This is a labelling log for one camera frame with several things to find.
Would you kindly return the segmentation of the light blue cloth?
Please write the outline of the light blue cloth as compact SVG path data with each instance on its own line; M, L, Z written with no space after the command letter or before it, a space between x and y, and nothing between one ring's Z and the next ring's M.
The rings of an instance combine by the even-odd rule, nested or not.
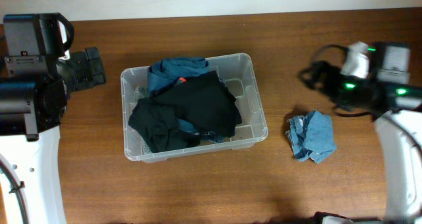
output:
M336 151L331 116L314 110L294 116L288 123L286 135L297 161L310 159L319 164Z

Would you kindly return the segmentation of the dark blue jeans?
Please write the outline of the dark blue jeans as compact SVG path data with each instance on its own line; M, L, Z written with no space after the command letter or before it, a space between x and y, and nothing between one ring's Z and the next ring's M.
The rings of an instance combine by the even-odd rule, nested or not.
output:
M210 71L209 62L204 57L176 57L162 59L149 66L148 97L152 98L182 83L182 78L194 78ZM212 131L199 131L190 122L179 119L179 127L183 132L200 136L202 140L214 143L223 142L225 136Z

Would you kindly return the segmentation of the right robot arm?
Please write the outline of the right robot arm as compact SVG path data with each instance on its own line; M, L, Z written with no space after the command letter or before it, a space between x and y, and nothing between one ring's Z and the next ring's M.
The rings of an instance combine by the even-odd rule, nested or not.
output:
M342 52L342 65L319 57L330 48ZM381 223L421 222L421 88L409 85L410 48L406 43L356 42L324 45L297 77L326 95L352 117L371 115L382 147L387 203Z

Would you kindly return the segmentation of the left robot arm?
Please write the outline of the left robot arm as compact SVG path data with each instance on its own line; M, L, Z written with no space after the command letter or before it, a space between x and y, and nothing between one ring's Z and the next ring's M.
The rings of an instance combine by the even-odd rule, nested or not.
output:
M1 79L1 195L8 223L65 223L60 125L70 95L106 83L97 47L11 50Z

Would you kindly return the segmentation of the light blue jeans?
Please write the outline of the light blue jeans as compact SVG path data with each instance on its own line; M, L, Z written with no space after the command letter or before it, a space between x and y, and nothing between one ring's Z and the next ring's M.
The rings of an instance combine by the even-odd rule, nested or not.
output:
M135 91L134 91L134 101L135 101L135 103L137 103L138 100L143 99L143 98L147 98L147 97L148 97L148 88L147 87L137 86L135 88ZM141 140L141 150L142 150L143 155L148 155L148 154L152 153L151 149L149 148L149 146L146 144L146 142L144 140Z

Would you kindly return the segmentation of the black cloth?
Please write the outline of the black cloth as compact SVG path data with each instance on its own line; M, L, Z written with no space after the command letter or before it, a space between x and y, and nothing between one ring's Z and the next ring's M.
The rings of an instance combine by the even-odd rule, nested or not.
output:
M136 130L153 153L192 148L200 144L200 136L180 129L175 109L139 99L128 125Z
M152 100L174 108L178 119L191 123L197 130L232 137L235 127L242 123L236 98L222 85L215 71L189 78Z

